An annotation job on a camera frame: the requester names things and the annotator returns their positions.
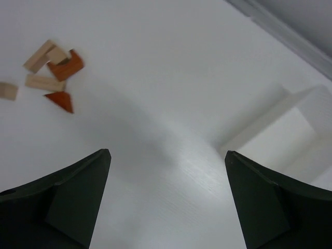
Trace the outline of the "red-brown triangle wood block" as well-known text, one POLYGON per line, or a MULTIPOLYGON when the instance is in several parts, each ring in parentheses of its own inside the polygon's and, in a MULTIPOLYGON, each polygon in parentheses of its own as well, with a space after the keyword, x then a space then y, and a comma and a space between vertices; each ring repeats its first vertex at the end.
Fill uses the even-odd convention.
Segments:
POLYGON ((71 99, 71 95, 69 93, 67 93, 65 91, 53 92, 53 93, 45 94, 44 97, 46 97, 48 100, 52 101, 55 105, 59 106, 66 112, 71 113, 71 114, 74 113, 72 99, 71 99))

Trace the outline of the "long light wood block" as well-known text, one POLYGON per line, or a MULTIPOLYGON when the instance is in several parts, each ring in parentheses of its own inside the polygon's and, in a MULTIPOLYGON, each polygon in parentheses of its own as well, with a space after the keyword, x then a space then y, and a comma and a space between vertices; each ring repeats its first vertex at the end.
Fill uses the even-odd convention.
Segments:
POLYGON ((23 67, 36 74, 48 61, 47 53, 50 52, 56 43, 47 40, 24 64, 23 67))

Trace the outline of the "white perforated box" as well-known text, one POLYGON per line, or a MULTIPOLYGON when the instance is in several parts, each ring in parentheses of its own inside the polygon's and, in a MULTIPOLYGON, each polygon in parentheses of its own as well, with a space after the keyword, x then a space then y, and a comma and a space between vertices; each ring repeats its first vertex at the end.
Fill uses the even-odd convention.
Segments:
POLYGON ((305 183, 331 169, 331 93, 315 86, 289 94, 221 148, 305 183))

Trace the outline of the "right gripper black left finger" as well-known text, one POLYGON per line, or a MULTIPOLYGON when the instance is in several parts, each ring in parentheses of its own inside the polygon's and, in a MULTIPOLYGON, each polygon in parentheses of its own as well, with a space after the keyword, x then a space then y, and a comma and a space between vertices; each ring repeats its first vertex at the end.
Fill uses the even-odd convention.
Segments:
POLYGON ((89 248, 111 155, 100 149, 1 192, 1 248, 89 248))

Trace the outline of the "engraved light wood block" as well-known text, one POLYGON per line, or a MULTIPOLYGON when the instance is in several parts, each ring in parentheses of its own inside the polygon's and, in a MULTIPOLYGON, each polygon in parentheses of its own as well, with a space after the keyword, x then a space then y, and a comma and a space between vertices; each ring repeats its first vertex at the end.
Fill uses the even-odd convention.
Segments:
POLYGON ((58 81, 51 77, 28 74, 25 78, 25 86, 40 90, 60 92, 65 90, 66 81, 58 81))

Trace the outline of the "red-brown arch wood block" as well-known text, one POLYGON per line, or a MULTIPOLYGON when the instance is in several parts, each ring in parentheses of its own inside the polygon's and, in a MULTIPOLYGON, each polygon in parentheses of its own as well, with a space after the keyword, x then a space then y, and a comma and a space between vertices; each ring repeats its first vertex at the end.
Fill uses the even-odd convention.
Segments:
POLYGON ((46 64, 50 72, 58 81, 67 80, 85 66, 83 59, 75 49, 71 49, 69 52, 71 54, 71 58, 67 62, 60 64, 48 62, 46 64))

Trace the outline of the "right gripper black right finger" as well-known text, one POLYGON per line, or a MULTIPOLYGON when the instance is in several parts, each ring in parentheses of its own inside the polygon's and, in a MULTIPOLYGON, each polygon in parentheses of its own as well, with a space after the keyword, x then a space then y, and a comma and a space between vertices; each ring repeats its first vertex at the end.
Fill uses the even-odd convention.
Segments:
POLYGON ((236 151, 225 166, 247 248, 331 248, 331 191, 236 151))

